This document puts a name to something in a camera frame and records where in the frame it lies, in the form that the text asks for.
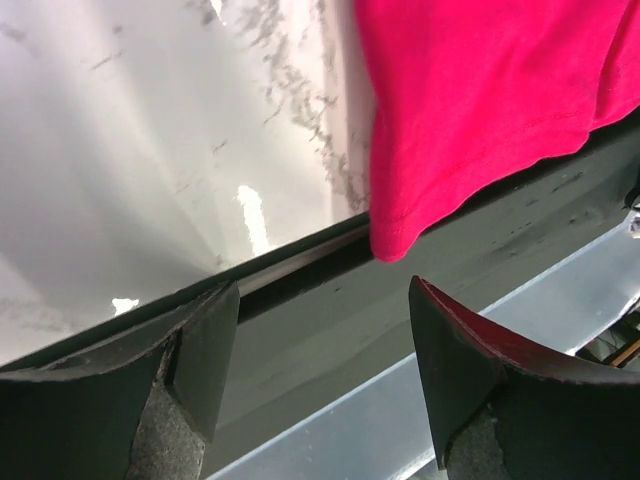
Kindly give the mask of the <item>red t shirt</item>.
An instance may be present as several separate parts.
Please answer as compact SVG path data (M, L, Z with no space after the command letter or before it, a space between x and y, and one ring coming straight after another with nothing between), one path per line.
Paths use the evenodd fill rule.
M394 262L486 186L639 105L635 1L358 1L376 99L371 247Z

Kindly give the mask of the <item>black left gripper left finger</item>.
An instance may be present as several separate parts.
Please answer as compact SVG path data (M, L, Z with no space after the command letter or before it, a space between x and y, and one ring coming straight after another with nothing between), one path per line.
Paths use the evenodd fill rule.
M130 328L89 330L1 370L5 479L196 479L235 340L229 283Z

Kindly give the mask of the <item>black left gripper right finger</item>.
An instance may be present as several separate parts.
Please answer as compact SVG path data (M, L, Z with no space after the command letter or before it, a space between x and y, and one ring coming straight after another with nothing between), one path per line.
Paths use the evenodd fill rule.
M438 467L451 479L635 479L639 376L531 341L421 278L412 336Z

